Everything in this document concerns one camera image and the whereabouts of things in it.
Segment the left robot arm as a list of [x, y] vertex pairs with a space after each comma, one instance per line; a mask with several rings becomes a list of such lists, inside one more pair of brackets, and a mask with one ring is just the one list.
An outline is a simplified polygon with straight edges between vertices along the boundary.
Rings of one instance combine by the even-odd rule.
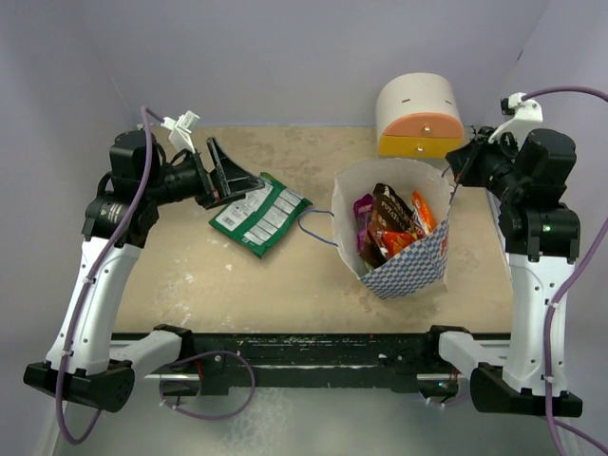
[[117, 412], [137, 380], [168, 366], [192, 368], [194, 335], [161, 324], [123, 351], [110, 348], [124, 289], [149, 232], [165, 204], [192, 199], [204, 209], [241, 200], [263, 187], [261, 178], [233, 162], [219, 141], [206, 141], [213, 165], [183, 149], [181, 162], [167, 161], [155, 136], [143, 130], [119, 135], [109, 149], [111, 168], [85, 210], [80, 269], [64, 323], [46, 358], [26, 367], [26, 385], [70, 402]]

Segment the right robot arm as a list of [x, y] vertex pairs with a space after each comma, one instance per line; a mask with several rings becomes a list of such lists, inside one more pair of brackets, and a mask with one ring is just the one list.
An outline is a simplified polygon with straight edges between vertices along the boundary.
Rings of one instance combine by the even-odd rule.
[[500, 359], [463, 328], [434, 326], [423, 361], [462, 374], [479, 412], [579, 418], [583, 403], [565, 378], [566, 296], [559, 292], [580, 255], [579, 216], [561, 202], [576, 145], [552, 129], [536, 128], [522, 143], [511, 133], [494, 140], [494, 131], [480, 128], [446, 159], [457, 184], [483, 188], [500, 203], [513, 293], [507, 355]]

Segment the blue checkered paper bag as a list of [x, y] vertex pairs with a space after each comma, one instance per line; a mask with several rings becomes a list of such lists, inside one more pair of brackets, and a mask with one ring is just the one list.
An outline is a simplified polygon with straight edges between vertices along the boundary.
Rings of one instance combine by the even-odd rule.
[[416, 294], [446, 275], [451, 187], [410, 159], [368, 159], [334, 176], [333, 246], [381, 299]]

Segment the green chips bag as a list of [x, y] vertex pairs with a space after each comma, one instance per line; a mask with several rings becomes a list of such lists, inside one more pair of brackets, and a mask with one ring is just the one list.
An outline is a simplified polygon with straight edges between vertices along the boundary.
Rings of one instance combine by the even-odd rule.
[[266, 172], [259, 177], [261, 189], [225, 206], [209, 225], [262, 258], [313, 203]]

